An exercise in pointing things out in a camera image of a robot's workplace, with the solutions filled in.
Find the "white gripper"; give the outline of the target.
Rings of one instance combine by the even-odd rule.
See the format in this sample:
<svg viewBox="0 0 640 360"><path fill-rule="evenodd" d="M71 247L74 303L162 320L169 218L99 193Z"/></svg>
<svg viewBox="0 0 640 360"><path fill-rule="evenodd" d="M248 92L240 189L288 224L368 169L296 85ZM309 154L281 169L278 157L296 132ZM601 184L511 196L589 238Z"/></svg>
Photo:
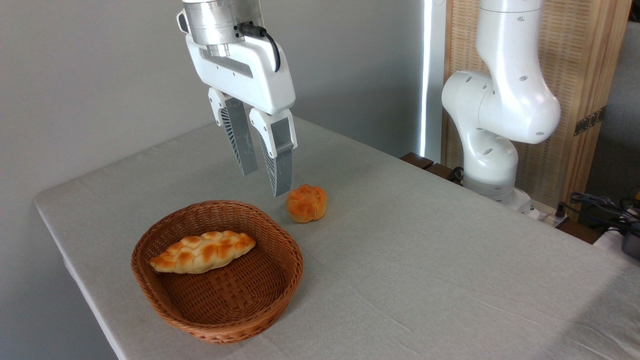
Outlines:
<svg viewBox="0 0 640 360"><path fill-rule="evenodd" d="M279 48L280 67L269 41L247 37L227 45L229 55L210 55L203 45L185 36L196 73L208 89L215 123L224 129L244 176L258 170L243 103L252 108L251 125L257 130L275 198L291 189L293 150L297 135L290 108L296 95L286 56Z"/></svg>

